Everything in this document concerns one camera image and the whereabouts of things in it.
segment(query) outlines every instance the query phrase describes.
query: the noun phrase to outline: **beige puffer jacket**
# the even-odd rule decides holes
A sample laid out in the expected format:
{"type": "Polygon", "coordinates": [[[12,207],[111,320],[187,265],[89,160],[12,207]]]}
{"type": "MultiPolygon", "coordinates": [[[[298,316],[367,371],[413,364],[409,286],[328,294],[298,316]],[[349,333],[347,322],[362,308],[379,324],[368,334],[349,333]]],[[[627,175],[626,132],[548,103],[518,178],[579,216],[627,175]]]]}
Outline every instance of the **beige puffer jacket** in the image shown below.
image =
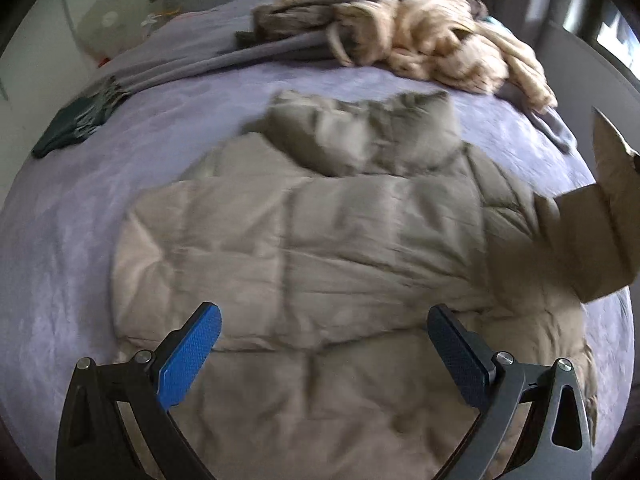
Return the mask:
{"type": "Polygon", "coordinates": [[[521,362],[571,359],[593,432],[579,298],[629,283],[640,254],[625,216],[640,202],[620,201],[640,177],[605,123],[596,140],[620,172],[553,201],[460,139],[445,92],[284,92],[264,134],[226,142],[128,213],[113,271],[122,349],[220,306],[222,336],[172,413],[228,480],[431,478],[476,416],[421,328],[435,303],[521,362]]]}

